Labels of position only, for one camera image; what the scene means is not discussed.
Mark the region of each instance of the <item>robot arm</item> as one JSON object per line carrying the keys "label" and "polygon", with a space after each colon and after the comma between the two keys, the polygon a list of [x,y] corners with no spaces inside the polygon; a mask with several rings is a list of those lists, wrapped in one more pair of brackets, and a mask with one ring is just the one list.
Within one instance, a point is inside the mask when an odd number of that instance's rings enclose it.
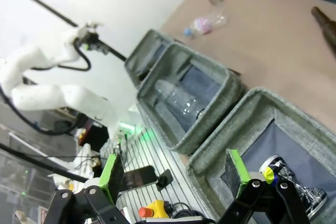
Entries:
{"label": "robot arm", "polygon": [[15,107],[20,110],[50,110],[67,106],[108,128],[115,128],[117,118],[112,104],[92,91],[73,84],[26,85],[22,80],[23,73],[32,67],[50,68],[78,60],[80,56],[73,45],[92,27],[96,25],[74,28],[64,34],[61,52],[56,56],[45,55],[37,46],[26,46],[6,59],[0,66],[0,85],[3,92],[12,98]]}

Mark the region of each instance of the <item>screw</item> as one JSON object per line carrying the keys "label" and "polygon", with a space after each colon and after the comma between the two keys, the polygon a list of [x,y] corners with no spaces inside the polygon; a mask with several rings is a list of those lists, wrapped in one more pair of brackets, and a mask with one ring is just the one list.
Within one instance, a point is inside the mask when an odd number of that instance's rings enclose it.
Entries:
{"label": "screw", "polygon": [[260,182],[259,181],[253,181],[252,186],[253,187],[259,187],[260,186]]}
{"label": "screw", "polygon": [[285,182],[283,182],[283,183],[280,184],[280,187],[281,187],[282,189],[287,189],[287,188],[288,188],[288,185],[287,185]]}

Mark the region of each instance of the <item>fabric storage bin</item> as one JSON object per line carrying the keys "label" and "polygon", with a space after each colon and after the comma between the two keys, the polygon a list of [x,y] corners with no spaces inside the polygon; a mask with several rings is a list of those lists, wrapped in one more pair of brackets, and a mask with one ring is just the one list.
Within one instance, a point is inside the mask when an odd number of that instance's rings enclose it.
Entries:
{"label": "fabric storage bin", "polygon": [[[233,201],[222,179],[228,148],[239,151],[249,172],[279,154],[301,185],[327,192],[314,223],[336,223],[336,136],[315,119],[266,89],[247,92],[186,168],[188,182],[215,219]],[[254,214],[249,223],[267,223],[265,217]]]}
{"label": "fabric storage bin", "polygon": [[125,62],[125,68],[132,82],[139,87],[167,46],[172,37],[156,30],[149,30]]}
{"label": "fabric storage bin", "polygon": [[[158,80],[178,83],[207,106],[189,129],[162,102],[155,89]],[[192,154],[242,97],[245,88],[239,77],[179,43],[171,44],[138,92],[138,107],[166,146],[181,154]]]}

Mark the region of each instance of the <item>black phone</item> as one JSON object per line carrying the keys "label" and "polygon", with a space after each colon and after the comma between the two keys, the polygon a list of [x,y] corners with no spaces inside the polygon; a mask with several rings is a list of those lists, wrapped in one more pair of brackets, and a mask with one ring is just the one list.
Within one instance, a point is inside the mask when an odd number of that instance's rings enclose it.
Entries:
{"label": "black phone", "polygon": [[157,176],[153,166],[145,166],[124,173],[120,191],[130,191],[157,182]]}

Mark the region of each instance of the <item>brown table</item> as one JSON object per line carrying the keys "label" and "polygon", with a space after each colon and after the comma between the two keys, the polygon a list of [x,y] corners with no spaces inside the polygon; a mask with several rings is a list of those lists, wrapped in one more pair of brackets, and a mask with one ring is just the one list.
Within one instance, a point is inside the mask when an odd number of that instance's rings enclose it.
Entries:
{"label": "brown table", "polygon": [[162,31],[264,86],[336,132],[336,59],[310,14],[318,6],[336,20],[336,5],[321,0],[225,0],[229,22],[194,40],[183,36],[207,14],[207,0],[185,0]]}

